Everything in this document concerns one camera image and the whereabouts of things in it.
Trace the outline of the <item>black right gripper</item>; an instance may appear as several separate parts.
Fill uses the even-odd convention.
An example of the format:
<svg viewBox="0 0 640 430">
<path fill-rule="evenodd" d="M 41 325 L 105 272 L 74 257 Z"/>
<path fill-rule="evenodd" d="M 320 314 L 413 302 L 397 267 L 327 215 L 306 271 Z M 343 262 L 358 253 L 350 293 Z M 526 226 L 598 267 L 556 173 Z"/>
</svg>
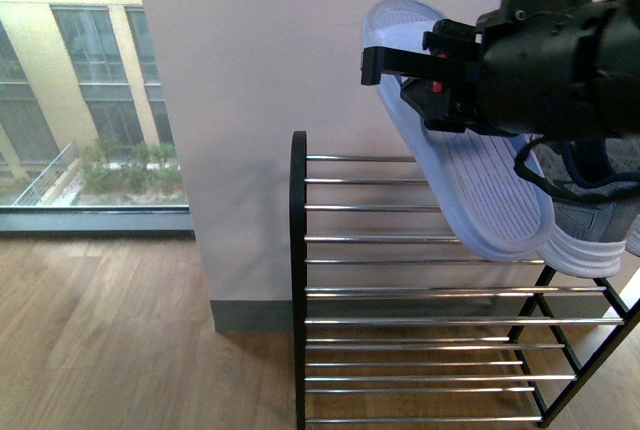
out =
<svg viewBox="0 0 640 430">
<path fill-rule="evenodd" d="M 488 131 L 477 108 L 480 45 L 474 29 L 449 19 L 398 23 L 371 32 L 361 83 L 389 87 L 391 101 L 412 110 L 428 130 Z"/>
</svg>

